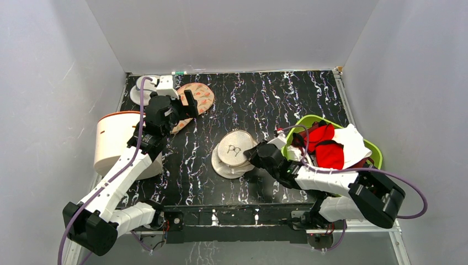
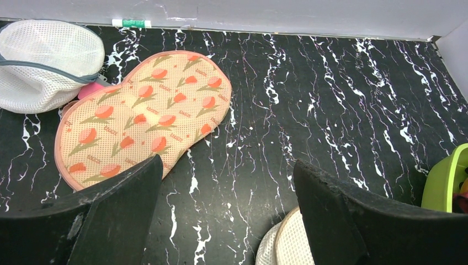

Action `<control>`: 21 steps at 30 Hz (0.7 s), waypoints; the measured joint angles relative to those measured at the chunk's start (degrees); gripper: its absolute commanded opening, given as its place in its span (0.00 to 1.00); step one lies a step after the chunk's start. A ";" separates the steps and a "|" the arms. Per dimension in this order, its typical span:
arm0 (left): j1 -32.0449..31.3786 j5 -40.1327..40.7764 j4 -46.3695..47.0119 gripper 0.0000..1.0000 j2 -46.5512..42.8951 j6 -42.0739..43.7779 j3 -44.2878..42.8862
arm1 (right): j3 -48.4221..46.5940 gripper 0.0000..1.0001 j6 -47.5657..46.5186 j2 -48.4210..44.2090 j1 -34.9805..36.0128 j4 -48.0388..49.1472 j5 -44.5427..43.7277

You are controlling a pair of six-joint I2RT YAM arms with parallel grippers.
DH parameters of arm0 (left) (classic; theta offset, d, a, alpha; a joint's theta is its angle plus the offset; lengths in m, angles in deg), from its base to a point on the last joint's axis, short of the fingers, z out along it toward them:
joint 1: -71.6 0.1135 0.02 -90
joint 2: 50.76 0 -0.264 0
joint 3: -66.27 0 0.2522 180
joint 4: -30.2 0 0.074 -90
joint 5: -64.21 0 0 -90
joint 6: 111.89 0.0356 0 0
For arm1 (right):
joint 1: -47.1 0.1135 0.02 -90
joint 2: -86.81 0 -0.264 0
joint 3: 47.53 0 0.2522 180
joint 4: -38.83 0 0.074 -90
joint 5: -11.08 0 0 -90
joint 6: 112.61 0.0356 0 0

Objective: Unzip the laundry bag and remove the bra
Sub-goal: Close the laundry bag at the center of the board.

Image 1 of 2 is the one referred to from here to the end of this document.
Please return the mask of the white padded bra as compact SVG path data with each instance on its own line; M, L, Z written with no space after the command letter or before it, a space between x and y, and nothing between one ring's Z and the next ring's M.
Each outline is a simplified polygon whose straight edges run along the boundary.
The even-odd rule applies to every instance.
M352 124L345 128L335 129L332 140L343 146L344 162L337 169L347 169L371 155L371 151L364 145L361 133Z

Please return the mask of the white mesh laundry bag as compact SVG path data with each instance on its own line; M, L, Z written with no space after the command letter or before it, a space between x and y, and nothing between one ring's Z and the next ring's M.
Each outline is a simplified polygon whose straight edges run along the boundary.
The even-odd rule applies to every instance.
M214 171L226 179L242 177L254 169L243 152L257 145L252 135L244 130L229 132L212 151L211 164Z

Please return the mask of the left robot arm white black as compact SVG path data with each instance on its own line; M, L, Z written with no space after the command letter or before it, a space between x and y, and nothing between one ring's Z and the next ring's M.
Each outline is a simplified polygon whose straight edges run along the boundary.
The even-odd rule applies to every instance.
M167 146L167 138L182 120L199 115L198 102L192 91L184 91L180 99L175 90L152 92L148 106L141 106L140 120L127 147L103 179L79 203L69 202L62 211L65 232L59 253L66 239L103 256L118 237L140 226L158 230L165 215L155 203L137 203L117 210L119 202L134 181L152 165Z

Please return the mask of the bright red black-trimmed bra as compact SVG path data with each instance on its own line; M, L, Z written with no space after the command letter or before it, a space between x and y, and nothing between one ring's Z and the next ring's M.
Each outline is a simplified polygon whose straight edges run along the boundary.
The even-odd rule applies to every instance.
M317 166L322 168L343 169L344 146L333 138L335 128L331 124L313 123L308 129L308 153L315 155Z

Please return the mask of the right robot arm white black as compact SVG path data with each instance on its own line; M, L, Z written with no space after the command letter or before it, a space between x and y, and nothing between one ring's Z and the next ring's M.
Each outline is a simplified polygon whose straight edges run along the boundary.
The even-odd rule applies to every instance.
M267 142L244 151L244 155L250 164L266 170L286 188L329 193L318 199L310 211L311 222L319 229L345 219L367 220L389 229L406 196L399 185L378 169L319 169L288 160L274 144Z

